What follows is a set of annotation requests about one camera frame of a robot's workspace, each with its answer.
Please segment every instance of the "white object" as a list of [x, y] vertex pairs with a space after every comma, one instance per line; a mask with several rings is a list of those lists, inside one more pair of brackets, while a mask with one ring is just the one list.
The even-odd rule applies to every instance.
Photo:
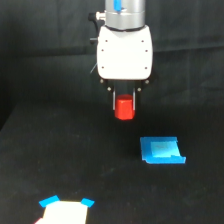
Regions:
[[35, 222], [35, 224], [45, 224], [44, 220], [41, 218], [39, 219], [37, 222]]
[[43, 224], [85, 224], [87, 210], [80, 202], [58, 201], [46, 207]]
[[150, 29], [117, 32], [101, 27], [97, 64], [103, 79], [144, 80], [152, 70], [153, 47]]
[[97, 12], [96, 13], [96, 19], [97, 20], [104, 20], [104, 21], [106, 21], [106, 13]]

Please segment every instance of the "blue object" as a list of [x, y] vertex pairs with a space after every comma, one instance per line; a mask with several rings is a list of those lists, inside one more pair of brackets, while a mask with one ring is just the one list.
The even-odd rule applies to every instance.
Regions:
[[94, 203], [95, 203], [94, 201], [89, 200], [89, 199], [86, 199], [86, 198], [83, 198], [82, 201], [81, 201], [81, 204], [86, 205], [86, 206], [88, 206], [89, 208], [92, 207], [92, 205], [93, 205]]
[[151, 164], [183, 164], [176, 137], [144, 137], [140, 139], [142, 160]]
[[45, 199], [45, 200], [43, 200], [43, 201], [39, 201], [39, 204], [43, 207], [43, 208], [45, 208], [47, 205], [49, 205], [49, 204], [52, 204], [52, 203], [54, 203], [54, 202], [56, 202], [56, 201], [60, 201], [60, 199], [58, 198], [58, 196], [53, 196], [53, 197], [50, 197], [50, 198], [47, 198], [47, 199]]
[[121, 0], [114, 0], [114, 10], [120, 12], [121, 9]]

